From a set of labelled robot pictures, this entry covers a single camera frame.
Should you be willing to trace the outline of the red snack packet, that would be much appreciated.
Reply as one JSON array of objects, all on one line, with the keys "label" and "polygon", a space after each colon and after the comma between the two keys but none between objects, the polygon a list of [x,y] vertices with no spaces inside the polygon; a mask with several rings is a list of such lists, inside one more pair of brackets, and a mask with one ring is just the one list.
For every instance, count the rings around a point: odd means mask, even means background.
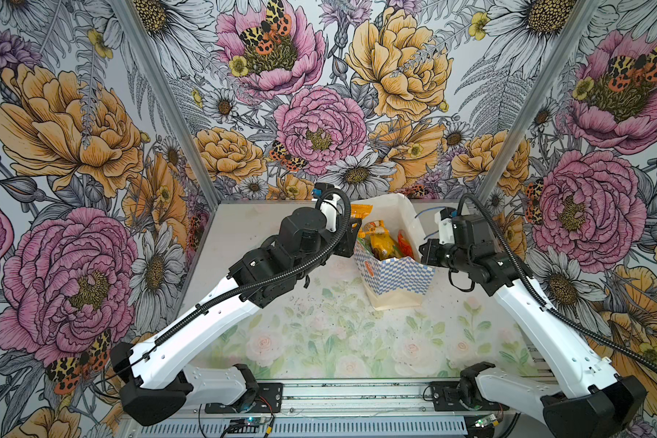
[{"label": "red snack packet", "polygon": [[405,234],[405,231],[400,230],[398,233],[398,238],[397,238],[397,244],[399,247],[399,250],[401,254],[404,257],[410,257],[414,258],[414,250],[412,249],[412,245],[409,242],[409,239],[407,235]]}]

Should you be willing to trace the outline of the yellow snack bag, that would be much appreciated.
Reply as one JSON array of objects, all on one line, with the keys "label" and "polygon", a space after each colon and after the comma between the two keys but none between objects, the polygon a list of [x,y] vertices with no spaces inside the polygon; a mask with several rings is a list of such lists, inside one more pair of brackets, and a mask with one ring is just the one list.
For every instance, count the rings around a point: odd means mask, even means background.
[{"label": "yellow snack bag", "polygon": [[370,251],[377,259],[384,261],[403,257],[403,252],[398,243],[391,237],[389,232],[373,233],[370,235],[369,240]]}]

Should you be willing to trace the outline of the blue checkered paper bag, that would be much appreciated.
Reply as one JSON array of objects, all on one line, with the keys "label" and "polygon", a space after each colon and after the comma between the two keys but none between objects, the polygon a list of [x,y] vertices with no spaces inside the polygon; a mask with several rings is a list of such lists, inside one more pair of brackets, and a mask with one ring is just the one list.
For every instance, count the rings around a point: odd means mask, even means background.
[{"label": "blue checkered paper bag", "polygon": [[[370,304],[376,310],[397,310],[419,307],[423,303],[435,271],[420,262],[418,246],[425,233],[411,201],[399,193],[381,195],[355,204],[371,204],[372,213],[357,227],[358,237],[353,258],[361,273]],[[381,261],[370,251],[369,237],[360,238],[359,231],[368,222],[383,220],[391,237],[397,242],[400,230],[405,231],[414,250],[414,258],[391,258]]]}]

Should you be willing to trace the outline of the small orange candy packet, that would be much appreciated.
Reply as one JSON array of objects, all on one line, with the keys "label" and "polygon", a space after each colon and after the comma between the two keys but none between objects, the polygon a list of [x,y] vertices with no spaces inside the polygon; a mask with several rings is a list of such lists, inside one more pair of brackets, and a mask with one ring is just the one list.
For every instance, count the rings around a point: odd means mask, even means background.
[{"label": "small orange candy packet", "polygon": [[364,220],[372,213],[371,204],[353,204],[350,208],[350,217],[352,219]]}]

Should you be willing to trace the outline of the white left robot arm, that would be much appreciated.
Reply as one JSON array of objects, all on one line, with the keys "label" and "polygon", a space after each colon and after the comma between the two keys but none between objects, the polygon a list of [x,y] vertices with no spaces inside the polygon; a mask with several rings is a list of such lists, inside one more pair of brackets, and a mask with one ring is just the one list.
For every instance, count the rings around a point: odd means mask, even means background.
[{"label": "white left robot arm", "polygon": [[360,221],[350,197],[331,184],[313,192],[315,204],[286,216],[279,232],[237,261],[217,286],[177,320],[145,341],[111,348],[111,366],[122,380],[122,409],[141,426],[167,420],[186,406],[252,409],[261,398],[250,368],[197,369],[192,360],[214,341],[298,284],[333,257],[352,256]]}]

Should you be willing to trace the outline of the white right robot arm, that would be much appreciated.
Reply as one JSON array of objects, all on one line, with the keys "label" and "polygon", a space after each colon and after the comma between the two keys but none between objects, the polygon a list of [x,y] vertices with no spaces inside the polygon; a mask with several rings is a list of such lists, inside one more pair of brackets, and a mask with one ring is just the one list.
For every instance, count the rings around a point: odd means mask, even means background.
[{"label": "white right robot arm", "polygon": [[528,381],[482,361],[460,373],[457,398],[466,408],[497,404],[546,425],[556,437],[611,437],[631,425],[647,392],[600,357],[545,296],[530,268],[486,215],[445,207],[434,216],[436,236],[419,247],[427,266],[465,273],[510,315],[552,371],[554,384]]}]

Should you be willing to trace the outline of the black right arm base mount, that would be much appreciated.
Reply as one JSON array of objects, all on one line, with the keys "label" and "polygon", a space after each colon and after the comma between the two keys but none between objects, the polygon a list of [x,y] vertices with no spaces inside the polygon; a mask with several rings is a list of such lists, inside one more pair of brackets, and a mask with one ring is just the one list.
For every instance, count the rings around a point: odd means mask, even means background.
[{"label": "black right arm base mount", "polygon": [[501,411],[499,403],[484,398],[476,385],[476,377],[485,370],[496,368],[491,362],[480,362],[460,372],[459,381],[432,381],[422,397],[434,405],[436,412],[446,411]]}]

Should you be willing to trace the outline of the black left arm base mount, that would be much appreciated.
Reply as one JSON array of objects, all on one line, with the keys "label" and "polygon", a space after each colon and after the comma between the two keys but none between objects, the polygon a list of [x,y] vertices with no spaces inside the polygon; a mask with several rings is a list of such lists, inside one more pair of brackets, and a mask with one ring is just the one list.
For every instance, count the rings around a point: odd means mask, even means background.
[{"label": "black left arm base mount", "polygon": [[283,383],[259,383],[231,405],[208,403],[206,414],[279,414],[283,401]]}]

